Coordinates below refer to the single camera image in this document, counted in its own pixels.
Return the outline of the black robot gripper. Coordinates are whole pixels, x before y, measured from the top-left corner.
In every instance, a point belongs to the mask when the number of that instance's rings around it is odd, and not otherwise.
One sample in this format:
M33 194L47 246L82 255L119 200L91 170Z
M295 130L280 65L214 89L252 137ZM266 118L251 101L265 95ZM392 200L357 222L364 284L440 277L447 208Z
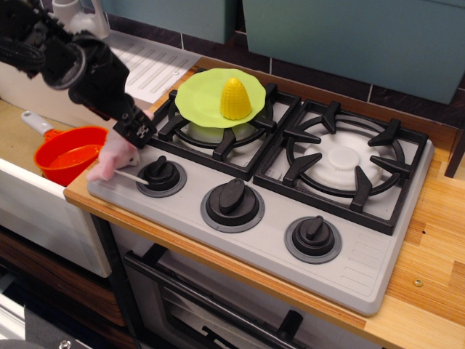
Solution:
M43 80L104 120L115 119L113 129L135 148L144 148L156 132L154 114L135 107L125 91L129 69L111 48L90 33L69 42L48 39L44 50Z

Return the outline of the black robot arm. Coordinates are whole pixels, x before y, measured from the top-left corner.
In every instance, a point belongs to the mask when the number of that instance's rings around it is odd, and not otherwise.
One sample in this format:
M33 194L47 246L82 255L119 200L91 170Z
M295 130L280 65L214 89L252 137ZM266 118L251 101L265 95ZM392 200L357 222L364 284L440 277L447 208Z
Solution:
M1 61L29 78L65 90L72 102L104 120L136 148L156 132L152 121L126 93L129 69L89 31L69 33L38 1L1 2Z

